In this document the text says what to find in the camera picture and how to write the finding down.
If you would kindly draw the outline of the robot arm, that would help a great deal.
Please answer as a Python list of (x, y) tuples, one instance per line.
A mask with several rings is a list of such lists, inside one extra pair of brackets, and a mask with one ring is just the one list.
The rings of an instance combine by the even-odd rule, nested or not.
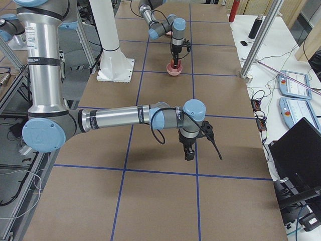
[(97, 90), (85, 91), (90, 109), (69, 109), (63, 102), (58, 28), (77, 25), (75, 1), (16, 1), (17, 14), (25, 25), (32, 106), (22, 129), (25, 143), (38, 152), (61, 148), (73, 136), (108, 127), (149, 125), (150, 130), (177, 129), (186, 160), (198, 138), (213, 141), (212, 126), (205, 120), (206, 106), (197, 99), (183, 106), (165, 102), (122, 107), (124, 94), (112, 93), (106, 81), (131, 81), (134, 59), (121, 51), (114, 11), (110, 1), (90, 2), (101, 44)]
[(179, 69), (182, 66), (179, 54), (183, 48), (186, 48), (187, 51), (190, 52), (191, 44), (185, 38), (185, 19), (179, 18), (174, 14), (168, 15), (162, 22), (155, 18), (154, 13), (157, 12), (157, 8), (165, 3), (166, 1), (140, 1), (138, 12), (148, 25), (148, 34), (151, 39), (156, 40), (171, 32), (170, 52), (173, 58), (170, 66), (172, 69)]

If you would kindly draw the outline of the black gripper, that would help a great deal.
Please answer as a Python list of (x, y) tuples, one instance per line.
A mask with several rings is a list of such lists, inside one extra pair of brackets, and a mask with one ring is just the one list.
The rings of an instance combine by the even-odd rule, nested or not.
[(171, 45), (171, 53), (173, 56), (173, 60), (175, 62), (175, 67), (178, 68), (179, 66), (179, 54), (181, 53), (181, 45)]
[(182, 134), (179, 134), (179, 142), (183, 144), (183, 150), (185, 153), (185, 160), (191, 161), (195, 157), (195, 150), (193, 149), (193, 144), (195, 143), (195, 138), (186, 138)]

